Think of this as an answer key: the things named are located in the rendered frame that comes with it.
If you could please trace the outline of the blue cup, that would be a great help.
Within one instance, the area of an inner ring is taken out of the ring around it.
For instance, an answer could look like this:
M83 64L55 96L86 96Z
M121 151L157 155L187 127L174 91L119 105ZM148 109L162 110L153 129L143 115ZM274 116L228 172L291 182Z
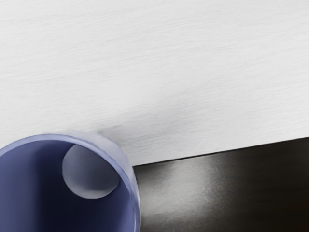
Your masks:
M120 180L90 200L73 193L62 161L77 146L103 158ZM113 140L93 132L46 133L0 149L0 232L140 232L140 196L128 157Z

